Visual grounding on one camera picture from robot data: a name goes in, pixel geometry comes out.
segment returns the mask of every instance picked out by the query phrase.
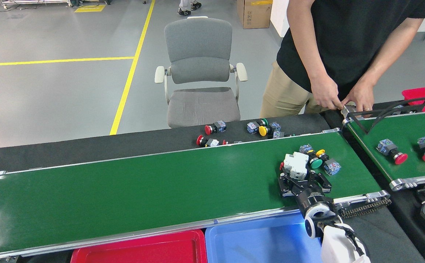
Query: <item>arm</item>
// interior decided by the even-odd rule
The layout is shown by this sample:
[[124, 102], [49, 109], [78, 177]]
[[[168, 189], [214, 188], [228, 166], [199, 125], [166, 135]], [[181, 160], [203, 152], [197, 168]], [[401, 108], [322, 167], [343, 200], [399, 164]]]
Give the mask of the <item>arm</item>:
[[374, 103], [373, 87], [384, 72], [404, 53], [412, 42], [423, 19], [406, 18], [388, 37], [368, 70], [342, 101], [356, 103], [357, 111], [371, 110]]
[[311, 83], [311, 92], [318, 105], [329, 108], [342, 108], [337, 97], [337, 84], [328, 76], [316, 45], [315, 28], [311, 15], [311, 5], [315, 0], [290, 0], [287, 18], [295, 47], [303, 62]]

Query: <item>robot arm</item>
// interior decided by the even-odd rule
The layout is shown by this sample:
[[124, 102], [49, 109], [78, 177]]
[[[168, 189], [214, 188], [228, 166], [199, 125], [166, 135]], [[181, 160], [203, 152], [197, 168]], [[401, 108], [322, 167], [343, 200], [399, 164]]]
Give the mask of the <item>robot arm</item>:
[[[295, 196], [299, 210], [305, 218], [305, 228], [310, 238], [323, 238], [321, 259], [324, 263], [369, 263], [366, 250], [355, 232], [344, 224], [334, 200], [324, 193], [331, 184], [321, 173], [306, 169], [306, 176], [294, 172], [299, 160], [286, 159], [278, 182], [283, 197]], [[302, 159], [303, 165], [308, 160]]]

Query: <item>leg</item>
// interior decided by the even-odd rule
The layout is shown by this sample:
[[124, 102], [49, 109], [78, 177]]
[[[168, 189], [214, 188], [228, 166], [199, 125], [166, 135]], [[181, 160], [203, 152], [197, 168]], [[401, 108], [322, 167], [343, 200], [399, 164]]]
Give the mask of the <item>leg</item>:
[[310, 99], [308, 100], [307, 105], [305, 106], [305, 112], [304, 113], [320, 113], [322, 111], [329, 110], [328, 108], [323, 108], [322, 106], [316, 104], [315, 99], [313, 98], [313, 95], [310, 94]]
[[277, 62], [274, 62], [264, 91], [259, 117], [297, 115], [309, 100], [310, 95], [310, 92], [291, 80]]
[[180, 9], [183, 11], [191, 10], [191, 3], [189, 0], [180, 0]]

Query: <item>green conveyor belt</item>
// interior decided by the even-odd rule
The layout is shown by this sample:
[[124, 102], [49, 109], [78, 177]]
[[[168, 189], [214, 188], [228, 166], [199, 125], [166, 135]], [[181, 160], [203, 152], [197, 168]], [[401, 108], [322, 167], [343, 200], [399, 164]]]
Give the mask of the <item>green conveyor belt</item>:
[[380, 190], [339, 133], [9, 173], [0, 176], [0, 253], [296, 208], [280, 196], [277, 175], [302, 144], [341, 164], [328, 196]]
[[[367, 129], [374, 119], [361, 120]], [[396, 115], [384, 118], [376, 124], [370, 133], [365, 134], [355, 122], [346, 125], [386, 179], [391, 182], [396, 179], [418, 178], [425, 176], [425, 162], [417, 145], [417, 140], [425, 136], [425, 113]], [[376, 146], [381, 140], [390, 139], [398, 147], [398, 151], [409, 155], [401, 165], [379, 153]]]

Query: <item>sneaker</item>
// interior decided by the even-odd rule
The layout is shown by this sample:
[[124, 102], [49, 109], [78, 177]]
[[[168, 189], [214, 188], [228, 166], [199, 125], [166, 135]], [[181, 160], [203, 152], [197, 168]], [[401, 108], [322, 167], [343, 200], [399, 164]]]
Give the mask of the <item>sneaker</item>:
[[178, 14], [182, 16], [191, 15], [191, 11], [189, 10], [182, 10], [181, 8], [178, 8]]
[[191, 10], [192, 10], [192, 11], [194, 11], [194, 10], [196, 10], [196, 9], [198, 9], [198, 8], [201, 8], [201, 3], [196, 2], [196, 3], [192, 3], [192, 4], [191, 4]]

